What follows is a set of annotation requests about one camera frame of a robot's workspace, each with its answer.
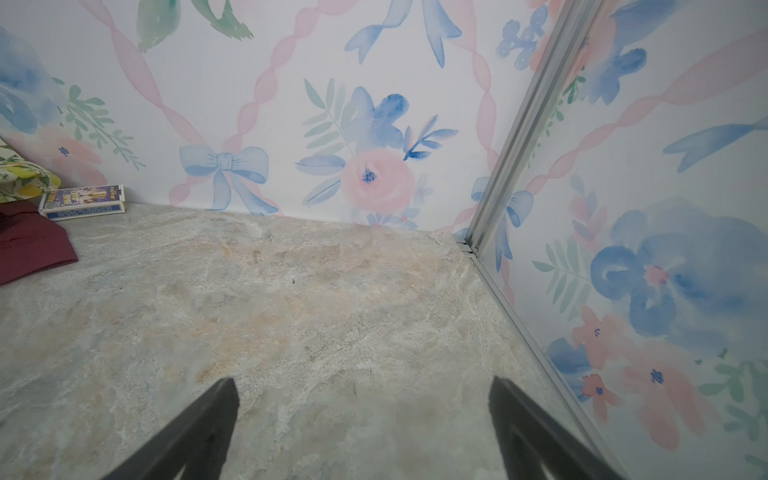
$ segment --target metal frame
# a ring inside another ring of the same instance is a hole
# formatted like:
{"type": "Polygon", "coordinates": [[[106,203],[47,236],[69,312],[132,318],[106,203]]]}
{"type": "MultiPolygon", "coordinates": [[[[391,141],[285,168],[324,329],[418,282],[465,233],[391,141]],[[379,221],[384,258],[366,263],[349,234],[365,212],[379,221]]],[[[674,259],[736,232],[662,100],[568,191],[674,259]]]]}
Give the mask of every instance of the metal frame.
{"type": "Polygon", "coordinates": [[[483,280],[485,280],[485,283],[488,284],[488,287],[491,290],[491,294],[493,295],[494,300],[496,300],[496,303],[501,308],[501,310],[507,314],[509,322],[517,329],[517,331],[525,340],[525,343],[528,344],[528,348],[534,354],[541,366],[544,367],[544,370],[552,381],[552,384],[560,393],[560,396],[565,404],[568,405],[569,409],[571,410],[571,417],[575,421],[579,430],[581,430],[581,434],[584,436],[584,440],[588,446],[591,447],[593,452],[599,454],[599,456],[601,456],[602,459],[608,463],[613,470],[618,472],[620,475],[627,477],[627,473],[624,470],[624,467],[614,455],[611,447],[608,446],[608,443],[605,441],[603,436],[595,428],[592,421],[581,408],[581,404],[573,396],[571,388],[566,385],[565,381],[558,375],[557,370],[554,369],[554,366],[547,358],[546,352],[543,348],[541,348],[541,345],[538,344],[536,338],[533,336],[533,333],[531,333],[531,330],[529,330],[528,327],[522,322],[522,318],[517,313],[512,304],[509,303],[509,301],[506,299],[504,293],[493,280],[491,274],[477,257],[473,256],[472,261],[475,262],[475,266],[478,267],[478,270],[480,270],[480,274],[483,277],[483,280]]]}
{"type": "Polygon", "coordinates": [[[472,218],[466,243],[480,256],[488,234],[504,212],[512,195],[521,167],[531,154],[554,107],[571,64],[584,41],[602,0],[570,0],[566,2],[554,26],[541,67],[534,74],[525,93],[512,130],[485,189],[477,214],[472,218]]]}

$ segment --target pink watercolor flower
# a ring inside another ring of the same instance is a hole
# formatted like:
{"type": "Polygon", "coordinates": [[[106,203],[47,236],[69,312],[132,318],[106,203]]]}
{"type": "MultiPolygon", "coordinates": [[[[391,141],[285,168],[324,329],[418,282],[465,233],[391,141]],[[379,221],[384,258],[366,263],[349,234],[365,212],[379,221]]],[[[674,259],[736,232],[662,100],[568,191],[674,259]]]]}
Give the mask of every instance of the pink watercolor flower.
{"type": "Polygon", "coordinates": [[[656,288],[659,288],[662,285],[666,285],[669,279],[670,274],[664,271],[660,266],[645,266],[645,280],[649,285],[653,285],[656,288]]]}
{"type": "Polygon", "coordinates": [[[584,326],[573,329],[574,347],[578,348],[582,343],[586,346],[592,368],[602,370],[607,360],[615,361],[623,356],[622,349],[628,342],[623,334],[626,320],[609,313],[600,321],[588,306],[581,308],[581,319],[584,326]]]}
{"type": "Polygon", "coordinates": [[[378,148],[347,162],[341,188],[347,200],[360,210],[391,215],[410,205],[416,182],[398,151],[378,148]]]}
{"type": "Polygon", "coordinates": [[[107,184],[107,178],[94,166],[101,164],[101,158],[93,146],[72,140],[58,125],[43,127],[34,137],[11,136],[8,142],[27,160],[57,174],[63,187],[107,184]]]}
{"type": "Polygon", "coordinates": [[[605,388],[603,379],[599,375],[592,374],[583,376],[581,379],[584,380],[581,393],[592,399],[595,419],[600,423],[606,423],[608,421],[608,406],[606,404],[619,406],[623,402],[615,393],[605,388]]]}
{"type": "Polygon", "coordinates": [[[706,434],[705,418],[717,421],[719,417],[681,372],[687,362],[685,352],[654,340],[632,346],[624,355],[632,365],[621,370],[621,382],[627,392],[644,397],[637,418],[648,428],[651,440],[666,450],[680,445],[676,411],[693,434],[706,434]]]}
{"type": "Polygon", "coordinates": [[[616,10],[618,0],[605,0],[598,9],[584,44],[576,54],[571,71],[565,80],[566,85],[570,85],[576,79],[582,68],[589,68],[597,65],[611,54],[616,37],[616,21],[611,18],[616,10]]]}

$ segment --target floral wallpaper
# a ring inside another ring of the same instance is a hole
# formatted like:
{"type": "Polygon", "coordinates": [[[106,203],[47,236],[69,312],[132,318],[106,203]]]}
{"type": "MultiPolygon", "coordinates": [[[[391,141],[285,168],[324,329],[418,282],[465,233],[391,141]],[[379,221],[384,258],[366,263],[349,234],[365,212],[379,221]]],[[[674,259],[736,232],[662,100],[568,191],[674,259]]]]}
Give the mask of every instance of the floral wallpaper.
{"type": "Polygon", "coordinates": [[[66,186],[119,182],[131,201],[453,233],[498,160],[551,8],[12,2],[0,137],[66,186]]]}
{"type": "Polygon", "coordinates": [[[765,2],[606,0],[482,251],[631,478],[768,478],[767,69],[765,2]]]}

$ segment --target marble floor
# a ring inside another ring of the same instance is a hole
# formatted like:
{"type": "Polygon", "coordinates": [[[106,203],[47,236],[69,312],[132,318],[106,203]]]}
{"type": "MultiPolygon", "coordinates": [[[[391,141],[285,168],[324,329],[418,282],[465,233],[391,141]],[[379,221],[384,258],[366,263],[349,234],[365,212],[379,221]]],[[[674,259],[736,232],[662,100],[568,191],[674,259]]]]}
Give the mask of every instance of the marble floor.
{"type": "Polygon", "coordinates": [[[80,261],[0,286],[0,478],[100,478],[216,379],[222,479],[501,480],[507,376],[554,386],[450,236],[130,205],[80,261]]]}

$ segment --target black object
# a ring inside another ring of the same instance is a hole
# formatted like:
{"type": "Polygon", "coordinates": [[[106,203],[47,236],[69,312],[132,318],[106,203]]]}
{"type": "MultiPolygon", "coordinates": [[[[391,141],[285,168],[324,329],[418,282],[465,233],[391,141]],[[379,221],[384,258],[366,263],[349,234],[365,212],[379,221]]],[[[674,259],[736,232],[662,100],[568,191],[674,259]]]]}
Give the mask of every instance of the black object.
{"type": "Polygon", "coordinates": [[[545,480],[542,464],[562,480],[622,480],[510,380],[494,377],[488,407],[510,480],[545,480]]]}
{"type": "Polygon", "coordinates": [[[220,379],[104,480],[217,480],[237,420],[235,381],[220,379]]]}

